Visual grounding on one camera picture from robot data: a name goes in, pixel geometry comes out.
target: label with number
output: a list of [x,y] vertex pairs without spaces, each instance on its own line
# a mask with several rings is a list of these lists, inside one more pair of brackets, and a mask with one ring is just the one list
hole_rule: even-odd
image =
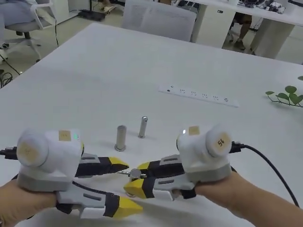
[[65,141],[65,142],[71,141],[71,131],[60,130],[59,131],[59,141]]
[[221,133],[218,139],[214,143],[214,147],[219,151],[222,152],[224,149],[229,146],[231,143],[230,137],[227,135],[226,132]]

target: power strip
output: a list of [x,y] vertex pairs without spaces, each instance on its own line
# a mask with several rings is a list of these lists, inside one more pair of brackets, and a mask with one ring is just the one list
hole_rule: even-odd
[[158,87],[158,91],[167,93],[167,94],[172,94],[176,96],[182,96],[182,97],[187,97],[187,98],[194,98],[210,103],[218,103],[218,104],[223,104],[223,105],[228,105],[228,106],[233,106],[233,107],[240,107],[238,101],[236,100],[231,100],[226,97],[220,97],[216,95],[210,95],[207,93],[200,93],[197,91],[194,91],[190,88],[179,88],[175,85],[160,85]]

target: small metal part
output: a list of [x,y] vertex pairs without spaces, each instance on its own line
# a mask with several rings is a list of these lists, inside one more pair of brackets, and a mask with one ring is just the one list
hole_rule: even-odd
[[[138,180],[141,178],[141,170],[140,169],[132,169],[131,172],[129,173],[129,182]],[[135,195],[126,193],[129,197],[135,197]]]
[[[127,171],[118,171],[117,172],[118,174],[122,174],[122,175],[127,175],[128,177],[131,177],[131,173],[132,173],[132,175],[134,175],[134,172],[127,172]],[[146,178],[147,177],[147,175],[146,174],[140,174],[140,178],[141,179],[144,179],[144,178]]]
[[139,131],[139,134],[138,134],[138,137],[141,138],[141,139],[143,139],[145,137],[145,130],[146,130],[147,121],[148,121],[148,118],[146,116],[142,117],[140,131]]
[[115,144],[116,151],[124,151],[126,149],[126,126],[120,125],[117,128],[117,140]]

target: office chair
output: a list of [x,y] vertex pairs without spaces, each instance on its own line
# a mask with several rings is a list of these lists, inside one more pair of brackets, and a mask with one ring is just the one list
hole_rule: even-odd
[[196,13],[154,1],[126,0],[122,28],[190,41]]
[[9,55],[11,52],[16,51],[18,48],[20,48],[21,45],[27,45],[30,46],[33,51],[36,53],[38,59],[36,62],[41,60],[41,54],[37,48],[37,46],[40,46],[40,44],[37,43],[37,39],[34,39],[30,36],[30,32],[35,30],[43,30],[48,27],[51,27],[53,25],[49,24],[44,19],[38,17],[36,10],[39,8],[42,8],[46,10],[52,17],[54,17],[53,13],[53,2],[52,0],[37,0],[38,4],[31,6],[31,13],[33,14],[35,20],[29,23],[19,23],[19,24],[13,24],[10,26],[5,26],[6,29],[11,31],[16,31],[16,34],[18,36],[23,36],[24,38],[18,38],[18,39],[9,39],[5,40],[5,44],[7,47],[9,47],[9,44],[15,44],[14,46],[8,48],[6,50],[6,54]]

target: person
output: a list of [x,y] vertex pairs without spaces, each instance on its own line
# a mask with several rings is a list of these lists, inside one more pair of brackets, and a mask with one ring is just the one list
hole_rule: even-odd
[[[5,26],[34,21],[35,18],[30,10],[34,4],[37,4],[36,0],[0,0],[0,54],[2,57],[6,58],[4,51],[6,47],[4,44]],[[55,24],[55,19],[44,9],[38,9],[37,14],[48,23]]]
[[56,206],[56,195],[50,192],[29,192],[18,187],[12,180],[0,187],[1,227],[14,227],[46,208]]
[[233,27],[234,23],[238,23],[238,24],[242,25],[239,38],[235,42],[234,46],[236,48],[244,51],[246,48],[243,44],[243,39],[246,36],[247,32],[250,30],[250,26],[252,23],[252,16],[237,12],[233,18],[231,28]]
[[254,186],[235,172],[222,181],[199,184],[195,191],[256,227],[303,226],[302,209]]
[[108,13],[111,10],[113,10],[114,8],[116,8],[116,5],[112,4],[110,2],[110,0],[103,0],[102,3],[99,3],[99,6],[100,6],[100,10],[105,12],[105,13]]
[[[254,186],[235,172],[215,183],[199,183],[195,191],[256,227],[303,226],[303,210]],[[55,205],[54,193],[28,192],[20,189],[15,180],[0,187],[0,220],[3,227],[14,227],[18,222]]]

